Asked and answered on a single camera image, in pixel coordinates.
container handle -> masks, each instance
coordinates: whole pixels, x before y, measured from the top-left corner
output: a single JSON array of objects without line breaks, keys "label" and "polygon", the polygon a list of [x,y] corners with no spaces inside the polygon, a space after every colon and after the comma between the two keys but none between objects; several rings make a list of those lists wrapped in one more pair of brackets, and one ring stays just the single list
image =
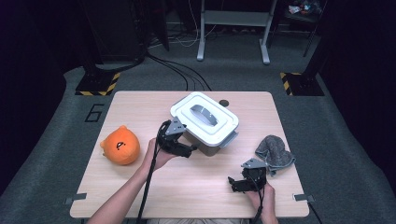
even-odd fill
[{"label": "container handle", "polygon": [[211,126],[216,126],[218,124],[216,117],[201,105],[194,105],[192,108],[190,108],[190,111],[196,118],[205,124]]}]

black cable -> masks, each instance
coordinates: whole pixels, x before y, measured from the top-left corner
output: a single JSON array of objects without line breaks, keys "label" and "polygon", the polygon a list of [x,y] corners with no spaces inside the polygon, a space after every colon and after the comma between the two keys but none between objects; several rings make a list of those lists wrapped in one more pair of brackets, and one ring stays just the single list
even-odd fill
[{"label": "black cable", "polygon": [[[162,65],[164,65],[164,66],[167,66],[166,65],[166,63],[163,63],[163,62],[161,62],[161,61],[159,61],[159,60],[156,60],[155,58],[151,58],[152,60],[154,60],[155,62],[157,62],[157,63],[160,63],[160,64],[162,64]],[[184,81],[186,82],[186,91],[188,91],[189,90],[189,81],[180,73],[180,72],[178,72],[178,71],[175,71],[175,72],[177,72],[181,77],[183,77],[183,79],[184,79]]]},{"label": "black cable", "polygon": [[262,193],[260,192],[259,187],[257,186],[256,182],[253,180],[253,178],[248,175],[248,177],[250,178],[251,181],[253,181],[254,187],[256,187],[257,192],[259,193],[259,198],[260,198],[260,206],[257,209],[257,213],[256,216],[253,218],[253,221],[251,223],[256,223],[257,220],[259,219],[260,215],[262,214],[262,202],[264,201],[264,194],[262,195]]},{"label": "black cable", "polygon": [[317,217],[319,223],[322,224],[322,221],[321,221],[320,217],[318,216],[317,211],[316,211],[316,210],[314,209],[314,207],[312,206],[312,204],[311,204],[311,203],[308,203],[308,206],[309,206],[309,207],[312,209],[312,211],[314,212],[314,214],[315,214],[315,216]]},{"label": "black cable", "polygon": [[[165,60],[165,59],[160,59],[160,58],[155,57],[155,56],[153,56],[153,55],[151,55],[151,54],[149,54],[149,53],[148,53],[148,55],[149,55],[150,58],[152,57],[152,58],[155,58],[155,59],[160,60],[160,61],[165,62],[165,63],[173,63],[173,64],[176,64],[176,65],[179,65],[179,66],[182,66],[182,67],[184,67],[184,68],[187,68],[187,69],[191,70],[191,71],[192,71],[193,73],[195,73],[198,77],[200,77],[201,80],[202,80],[202,81],[205,83],[205,85],[207,86],[207,88],[208,88],[210,91],[212,91],[212,89],[210,88],[210,86],[207,84],[206,80],[205,80],[197,71],[195,71],[194,69],[192,69],[192,68],[190,68],[190,67],[188,67],[188,66],[186,66],[186,65],[184,65],[184,64],[181,64],[181,63],[175,63],[175,62],[167,61],[167,60]],[[195,80],[197,80],[197,81],[201,84],[202,88],[205,90],[204,85],[201,83],[200,80],[198,80],[198,78],[192,77],[192,76],[190,76],[190,75],[187,75],[187,76],[188,76],[188,77],[191,77],[191,78],[194,78]]]},{"label": "black cable", "polygon": [[174,70],[175,72],[179,73],[180,75],[189,77],[189,78],[192,80],[193,84],[194,84],[194,88],[193,88],[194,90],[196,90],[196,85],[195,85],[195,81],[194,81],[194,80],[197,80],[197,81],[199,82],[199,84],[201,84],[201,87],[203,88],[203,90],[205,90],[204,85],[202,84],[202,82],[201,82],[198,78],[193,77],[193,76],[191,76],[191,75],[185,73],[184,71],[182,71],[182,70],[180,70],[179,68],[173,66],[172,64],[169,64],[168,61],[166,61],[166,60],[159,59],[159,58],[157,58],[157,57],[155,57],[155,56],[152,56],[152,55],[150,55],[150,54],[149,54],[149,57],[150,57],[152,60],[156,61],[156,62],[160,61],[161,64],[164,64],[165,66],[169,67],[170,69]]},{"label": "black cable", "polygon": [[158,138],[160,136],[160,131],[161,129],[165,126],[165,122],[161,125],[160,129],[157,132],[157,137],[155,138],[155,147],[154,147],[154,153],[152,156],[152,161],[151,161],[151,165],[149,167],[149,171],[148,171],[148,178],[146,180],[146,186],[145,186],[145,192],[143,194],[143,199],[142,199],[142,203],[140,204],[140,209],[139,209],[139,214],[137,216],[137,220],[136,223],[140,224],[141,220],[142,220],[142,215],[143,215],[143,210],[145,208],[146,205],[146,200],[147,197],[149,195],[149,184],[151,182],[151,178],[152,178],[152,174],[154,173],[154,168],[155,168],[155,163],[157,161],[157,155],[161,150],[161,147],[157,149],[158,146]]}]

wooden table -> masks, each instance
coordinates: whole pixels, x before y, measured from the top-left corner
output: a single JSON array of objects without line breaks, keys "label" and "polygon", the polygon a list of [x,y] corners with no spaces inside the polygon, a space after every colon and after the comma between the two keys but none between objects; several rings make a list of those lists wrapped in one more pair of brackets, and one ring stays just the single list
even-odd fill
[{"label": "wooden table", "polygon": [[[118,91],[106,115],[104,125],[81,180],[78,193],[86,199],[74,201],[70,215],[91,217],[93,213],[134,173],[141,164],[149,139],[161,124],[172,119],[170,108],[190,94],[187,91]],[[233,192],[228,176],[243,179],[241,164],[254,158],[261,140],[274,134],[283,139],[289,150],[272,95],[262,91],[205,91],[215,101],[228,100],[228,108],[239,118],[239,135],[215,156],[196,150],[187,158],[174,158],[157,170],[151,180],[143,218],[252,218],[256,211],[248,197]],[[137,136],[141,153],[130,165],[113,164],[103,156],[99,144],[121,125]],[[183,136],[179,142],[188,144]],[[294,165],[267,176],[276,189],[278,217],[305,217],[306,201],[295,202],[292,194],[303,194]],[[140,190],[127,217],[137,217],[144,187]]]}]

orange plush toy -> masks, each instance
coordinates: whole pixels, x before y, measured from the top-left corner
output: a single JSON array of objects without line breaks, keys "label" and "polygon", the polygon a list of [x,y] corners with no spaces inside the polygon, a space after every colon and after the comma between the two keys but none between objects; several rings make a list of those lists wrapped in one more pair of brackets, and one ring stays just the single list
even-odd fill
[{"label": "orange plush toy", "polygon": [[125,125],[121,125],[100,143],[104,156],[116,164],[126,165],[137,159],[140,153],[140,144],[136,135]]}]

table leg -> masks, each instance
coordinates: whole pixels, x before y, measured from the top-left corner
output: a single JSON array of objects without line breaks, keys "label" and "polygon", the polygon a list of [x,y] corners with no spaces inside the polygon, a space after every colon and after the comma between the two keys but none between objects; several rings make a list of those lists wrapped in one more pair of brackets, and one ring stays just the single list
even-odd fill
[{"label": "table leg", "polygon": [[201,38],[199,40],[197,60],[204,60],[205,52],[205,0],[202,0],[201,4]]}]

